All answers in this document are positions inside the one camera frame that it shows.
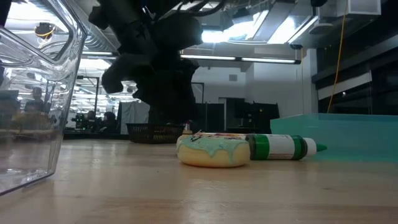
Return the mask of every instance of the yellow cable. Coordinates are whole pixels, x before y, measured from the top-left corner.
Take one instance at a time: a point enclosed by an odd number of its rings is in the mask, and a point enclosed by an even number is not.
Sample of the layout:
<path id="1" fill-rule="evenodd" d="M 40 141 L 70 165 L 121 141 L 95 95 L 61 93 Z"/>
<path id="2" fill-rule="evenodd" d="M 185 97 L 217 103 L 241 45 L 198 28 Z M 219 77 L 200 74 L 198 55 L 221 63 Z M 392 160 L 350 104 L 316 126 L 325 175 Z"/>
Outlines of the yellow cable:
<path id="1" fill-rule="evenodd" d="M 341 50 L 343 48 L 344 26 L 345 26 L 345 22 L 346 22 L 347 8 L 348 8 L 348 0 L 346 0 L 346 9 L 345 9 L 345 13 L 343 16 L 343 25 L 341 26 L 340 49 L 338 51 L 338 59 L 337 59 L 337 71 L 336 71 L 336 77 L 335 77 L 335 84 L 333 85 L 333 91 L 331 92 L 331 97 L 330 97 L 330 101 L 329 101 L 328 113 L 330 112 L 331 103 L 333 102 L 333 96 L 336 91 L 338 73 L 340 70 Z"/>
<path id="2" fill-rule="evenodd" d="M 47 40 L 47 38 L 49 37 L 49 35 L 47 35 L 45 37 L 45 39 L 42 41 L 42 43 L 39 45 L 39 49 L 41 49 L 43 47 L 43 45 L 45 44 L 45 41 Z"/>
<path id="3" fill-rule="evenodd" d="M 54 30 L 55 30 L 55 26 L 52 28 L 52 30 L 51 30 L 50 32 L 48 32 L 48 33 L 46 33 L 46 34 L 36 34 L 36 36 L 38 36 L 38 37 L 45 37 L 45 36 L 47 36 L 47 35 L 52 34 L 52 32 L 54 32 Z"/>

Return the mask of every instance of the black basket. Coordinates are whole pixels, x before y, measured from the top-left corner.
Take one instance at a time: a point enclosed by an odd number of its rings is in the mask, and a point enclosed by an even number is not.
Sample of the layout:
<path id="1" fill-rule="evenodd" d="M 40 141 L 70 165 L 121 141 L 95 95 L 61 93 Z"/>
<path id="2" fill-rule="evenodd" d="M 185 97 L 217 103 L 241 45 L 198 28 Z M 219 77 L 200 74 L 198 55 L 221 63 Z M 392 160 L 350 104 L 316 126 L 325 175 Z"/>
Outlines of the black basket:
<path id="1" fill-rule="evenodd" d="M 126 124 L 130 141 L 144 144 L 176 143 L 182 135 L 182 125 Z"/>

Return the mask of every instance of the plastic bin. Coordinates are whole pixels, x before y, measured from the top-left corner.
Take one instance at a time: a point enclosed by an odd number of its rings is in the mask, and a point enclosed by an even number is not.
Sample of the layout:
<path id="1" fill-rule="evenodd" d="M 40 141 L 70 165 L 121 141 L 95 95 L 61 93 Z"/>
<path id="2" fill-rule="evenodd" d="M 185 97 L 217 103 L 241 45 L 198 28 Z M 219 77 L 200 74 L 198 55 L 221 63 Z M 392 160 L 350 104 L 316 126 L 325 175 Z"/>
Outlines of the plastic bin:
<path id="1" fill-rule="evenodd" d="M 40 25 L 51 31 L 36 35 Z M 65 1 L 12 3 L 0 26 L 0 195 L 55 172 L 85 39 Z"/>
<path id="2" fill-rule="evenodd" d="M 271 129 L 326 145 L 314 159 L 398 162 L 398 116 L 308 114 L 274 119 Z"/>
<path id="3" fill-rule="evenodd" d="M 144 144 L 173 144 L 182 135 L 184 126 L 126 124 L 130 141 Z"/>

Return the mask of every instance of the wooden table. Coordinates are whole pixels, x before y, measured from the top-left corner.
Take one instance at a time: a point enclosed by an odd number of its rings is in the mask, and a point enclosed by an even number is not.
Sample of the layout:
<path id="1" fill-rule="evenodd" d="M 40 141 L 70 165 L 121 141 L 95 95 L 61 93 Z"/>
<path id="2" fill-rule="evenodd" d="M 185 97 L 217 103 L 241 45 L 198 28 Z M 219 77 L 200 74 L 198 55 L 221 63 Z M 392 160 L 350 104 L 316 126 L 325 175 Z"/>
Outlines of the wooden table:
<path id="1" fill-rule="evenodd" d="M 0 223 L 398 223 L 398 166 L 204 169 L 173 145 L 65 141 L 53 177 L 0 197 Z"/>

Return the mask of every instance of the frosted donut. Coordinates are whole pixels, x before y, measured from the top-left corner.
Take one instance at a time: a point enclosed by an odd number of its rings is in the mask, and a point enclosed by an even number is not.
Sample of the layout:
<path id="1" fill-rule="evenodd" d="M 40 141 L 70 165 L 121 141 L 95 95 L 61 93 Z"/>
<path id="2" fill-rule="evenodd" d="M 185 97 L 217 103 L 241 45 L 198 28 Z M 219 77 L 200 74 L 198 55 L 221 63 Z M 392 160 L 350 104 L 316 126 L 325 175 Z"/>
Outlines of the frosted donut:
<path id="1" fill-rule="evenodd" d="M 179 139 L 177 156 L 192 166 L 237 167 L 250 161 L 250 147 L 239 137 L 191 135 Z"/>
<path id="2" fill-rule="evenodd" d="M 224 137 L 234 137 L 234 138 L 240 138 L 242 140 L 246 139 L 246 135 L 245 134 L 235 134 L 235 133 L 196 133 L 196 134 L 184 134 L 181 135 L 178 139 L 177 139 L 177 147 L 181 142 L 181 139 L 183 138 L 192 138 L 192 136 L 206 136 L 206 137 L 218 137 L 218 138 L 224 138 Z"/>

